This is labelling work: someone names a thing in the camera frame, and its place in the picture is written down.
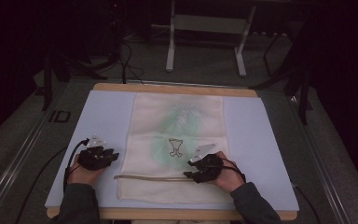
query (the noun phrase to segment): person's left hand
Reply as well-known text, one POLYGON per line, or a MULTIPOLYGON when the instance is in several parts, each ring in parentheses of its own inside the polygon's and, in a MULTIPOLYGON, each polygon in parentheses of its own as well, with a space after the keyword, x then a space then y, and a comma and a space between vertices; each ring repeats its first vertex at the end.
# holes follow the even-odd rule
POLYGON ((83 168, 79 163, 77 163, 77 160, 79 158, 79 154, 75 157, 75 162, 71 166, 68 177, 68 185, 69 184, 87 184, 93 187, 95 184, 95 181, 98 179, 98 177, 103 173, 105 169, 96 170, 96 171, 90 171, 85 168, 83 168))

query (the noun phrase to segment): dark sleeve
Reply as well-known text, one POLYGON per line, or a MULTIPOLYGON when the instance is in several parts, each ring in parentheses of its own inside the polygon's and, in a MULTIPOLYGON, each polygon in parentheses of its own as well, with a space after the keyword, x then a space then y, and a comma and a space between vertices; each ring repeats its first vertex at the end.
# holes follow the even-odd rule
POLYGON ((234 205, 243 219, 251 223, 281 223, 281 219, 271 205, 261 197, 255 184, 246 183, 230 193, 234 205))
POLYGON ((60 213, 49 223, 100 223, 100 212, 95 190, 86 184, 68 185, 62 199, 60 213))

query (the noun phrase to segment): hand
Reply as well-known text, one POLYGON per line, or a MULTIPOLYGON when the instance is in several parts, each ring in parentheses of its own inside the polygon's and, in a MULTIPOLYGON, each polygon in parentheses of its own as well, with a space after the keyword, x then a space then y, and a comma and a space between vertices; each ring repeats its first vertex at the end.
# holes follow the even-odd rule
MULTIPOLYGON (((233 162, 234 164, 232 164, 230 161, 228 161, 226 155, 223 152, 221 151, 217 152, 216 156, 223 159, 224 166, 238 169, 234 165, 235 162, 233 162)), ((240 174, 238 174, 233 170, 224 169, 224 168, 222 169, 222 173, 220 173, 220 175, 214 181, 211 181, 211 183, 215 184, 217 187, 219 187, 220 189, 222 189, 227 193, 230 193, 234 189, 245 184, 240 174)))
POLYGON ((77 160, 79 158, 79 155, 77 154, 75 157, 75 162, 71 166, 68 177, 68 185, 69 184, 87 184, 93 187, 95 184, 95 181, 98 179, 98 177, 103 173, 105 169, 96 170, 96 171, 90 171, 85 168, 83 168, 79 163, 77 163, 77 160))

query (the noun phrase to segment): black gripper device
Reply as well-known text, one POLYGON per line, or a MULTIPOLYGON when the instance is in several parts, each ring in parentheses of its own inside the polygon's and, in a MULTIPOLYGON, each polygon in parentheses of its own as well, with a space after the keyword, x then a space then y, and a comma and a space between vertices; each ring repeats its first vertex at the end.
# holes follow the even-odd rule
POLYGON ((84 168, 96 171, 110 166, 112 161, 116 161, 118 153, 113 153, 114 149, 103 147, 88 147, 80 151, 77 162, 84 168))
POLYGON ((198 171, 195 173, 184 172, 183 174, 198 184, 215 180, 223 169, 223 160, 215 154, 208 154, 200 161, 188 161, 187 164, 195 166, 198 171))

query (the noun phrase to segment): gray carpet floor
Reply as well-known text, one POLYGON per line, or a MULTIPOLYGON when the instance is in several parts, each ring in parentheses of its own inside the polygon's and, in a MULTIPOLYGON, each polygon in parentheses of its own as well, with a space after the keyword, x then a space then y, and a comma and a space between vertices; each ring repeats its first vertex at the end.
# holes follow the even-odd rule
MULTIPOLYGON (((185 83, 189 85, 214 85, 233 88, 246 88, 269 78, 262 55, 271 41, 263 35, 251 35, 243 53, 248 76, 238 76, 232 44, 223 46, 213 41, 188 41, 185 33, 178 37, 174 70, 165 71, 168 51, 165 33, 156 35, 145 43, 135 35, 127 37, 131 50, 123 46, 122 56, 130 56, 127 77, 140 83, 185 83)), ((268 54, 271 69, 276 69, 290 48, 290 41, 281 37, 268 54)), ((121 65, 115 64, 99 71, 109 77, 106 82, 120 82, 121 65)), ((7 168, 17 151, 29 143, 30 153, 21 171, 14 180, 6 197, 0 202, 0 223, 14 223, 24 202, 25 196, 44 163, 70 142, 77 120, 89 91, 98 80, 84 77, 74 71, 69 83, 54 81, 54 102, 49 110, 42 112, 43 98, 30 96, 22 106, 0 127, 0 176, 7 168), (70 111, 68 122, 49 122, 53 110, 70 111), (29 133, 38 126, 34 139, 29 133)), ((309 125, 304 126, 296 116, 296 104, 282 93, 283 80, 270 88, 259 91, 258 95, 266 105, 271 126, 280 147, 283 161, 292 180, 311 200, 322 223, 358 223, 358 174, 355 172, 345 147, 337 135, 330 119, 320 104, 317 91, 310 90, 310 105, 307 112, 309 125), (328 174, 327 184, 333 183, 346 215, 332 209, 328 195, 331 194, 321 177, 315 152, 323 162, 323 170, 328 174)), ((57 174, 63 154, 54 159, 36 182, 21 215, 20 223, 48 223, 44 203, 49 188, 57 174)), ((295 191, 300 211, 296 220, 290 223, 316 223, 315 215, 302 195, 295 191)))

